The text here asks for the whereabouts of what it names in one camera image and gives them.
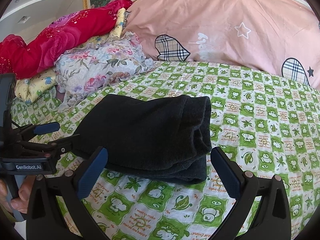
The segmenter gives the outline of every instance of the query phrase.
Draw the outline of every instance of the black star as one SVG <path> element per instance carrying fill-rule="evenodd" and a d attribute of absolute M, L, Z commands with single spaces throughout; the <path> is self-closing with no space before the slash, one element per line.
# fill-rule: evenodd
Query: black star
<path fill-rule="evenodd" d="M 313 76 L 313 69 L 311 69 L 311 67 L 309 67 L 308 73 L 309 73 L 309 77 Z"/>

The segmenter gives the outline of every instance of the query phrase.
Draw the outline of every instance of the bed sheet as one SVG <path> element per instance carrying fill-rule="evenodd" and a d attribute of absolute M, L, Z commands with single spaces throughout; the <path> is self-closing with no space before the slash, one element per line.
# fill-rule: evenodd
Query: bed sheet
<path fill-rule="evenodd" d="M 243 170 L 258 177 L 271 178 L 275 173 L 282 177 L 295 238 L 320 203 L 320 93 L 246 67 L 201 62 L 156 64 L 155 71 L 106 87 L 68 112 L 43 112 L 40 123 L 57 121 L 61 129 L 33 141 L 47 143 L 71 135 L 109 93 L 140 100 L 181 94 L 209 96 L 212 146 L 220 146 Z M 12 107 L 15 122 L 36 120 L 33 108 L 21 114 L 19 105 Z M 76 169 L 81 161 L 67 153 L 59 160 L 54 176 Z M 83 203 L 112 240 L 204 240 L 235 203 L 228 197 L 209 155 L 207 175 L 203 183 L 180 186 L 104 170 Z M 58 200 L 70 229 L 79 234 L 63 200 Z M 256 199 L 240 233 L 248 229 L 258 204 Z"/>

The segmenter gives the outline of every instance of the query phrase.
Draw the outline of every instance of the red blanket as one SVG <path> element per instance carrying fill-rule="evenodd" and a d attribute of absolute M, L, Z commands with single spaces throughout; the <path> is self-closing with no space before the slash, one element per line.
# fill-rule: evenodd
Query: red blanket
<path fill-rule="evenodd" d="M 0 42 L 0 74 L 13 72 L 17 79 L 35 76 L 52 67 L 66 50 L 93 36 L 110 32 L 116 24 L 118 10 L 131 5 L 131 0 L 116 0 L 103 7 L 62 17 L 28 45 L 20 36 L 8 35 Z"/>

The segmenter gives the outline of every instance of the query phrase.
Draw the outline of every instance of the human hand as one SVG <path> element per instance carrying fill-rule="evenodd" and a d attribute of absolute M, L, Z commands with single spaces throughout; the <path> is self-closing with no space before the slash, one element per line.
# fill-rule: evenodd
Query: human hand
<path fill-rule="evenodd" d="M 26 176 L 19 189 L 19 198 L 11 200 L 11 206 L 21 213 L 27 213 L 31 189 L 35 178 L 36 176 Z M 4 206 L 7 211 L 12 212 L 12 209 L 5 198 L 7 194 L 7 185 L 3 180 L 0 179 L 0 204 Z"/>

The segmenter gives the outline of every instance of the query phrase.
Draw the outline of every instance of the white star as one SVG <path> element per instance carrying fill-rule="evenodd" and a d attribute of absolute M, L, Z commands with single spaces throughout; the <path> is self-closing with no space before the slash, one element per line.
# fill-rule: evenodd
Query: white star
<path fill-rule="evenodd" d="M 246 28 L 243 22 L 240 24 L 240 26 L 236 26 L 235 29 L 238 31 L 238 37 L 244 36 L 246 39 L 249 38 L 248 34 L 251 32 L 251 30 Z"/>

